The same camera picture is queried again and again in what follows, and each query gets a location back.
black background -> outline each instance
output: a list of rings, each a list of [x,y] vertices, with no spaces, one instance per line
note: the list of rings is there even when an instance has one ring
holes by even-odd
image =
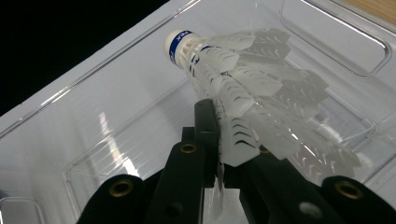
[[[166,2],[1,1],[0,116]]]

shuttlecock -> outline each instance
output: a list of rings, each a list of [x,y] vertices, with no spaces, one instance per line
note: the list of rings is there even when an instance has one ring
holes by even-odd
[[[286,63],[288,39],[278,29],[211,37],[175,30],[164,50],[187,72],[197,96],[214,101],[223,162],[238,166],[265,147],[280,160],[314,157],[309,164],[324,167],[318,171],[324,175],[334,172],[330,163],[359,164],[336,133],[319,130],[315,115],[328,84]]]

wooden surface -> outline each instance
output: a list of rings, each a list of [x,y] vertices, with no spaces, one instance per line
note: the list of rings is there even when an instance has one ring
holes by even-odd
[[[346,2],[396,25],[396,0],[346,0]]]

transparent plastic container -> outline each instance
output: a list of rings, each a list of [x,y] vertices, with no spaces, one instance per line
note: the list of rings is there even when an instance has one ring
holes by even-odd
[[[285,61],[329,85],[315,116],[318,130],[338,136],[360,162],[340,173],[315,153],[289,160],[316,184],[328,175],[349,175],[396,207],[394,27],[334,1],[201,0],[0,133],[3,223],[75,223],[111,176],[145,179],[163,168],[182,127],[193,125],[197,101],[185,72],[163,54],[163,41],[180,28],[202,36],[266,28],[288,33]],[[237,191],[224,191],[222,214],[213,211],[216,197],[217,189],[205,191],[206,223],[247,223]]]

blue stripe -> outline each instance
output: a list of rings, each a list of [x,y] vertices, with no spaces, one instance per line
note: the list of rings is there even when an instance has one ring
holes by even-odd
[[[175,55],[176,55],[176,48],[180,41],[184,38],[184,36],[192,34],[191,31],[183,31],[180,32],[175,38],[172,40],[171,46],[169,48],[169,56],[171,58],[172,63],[176,64]]]

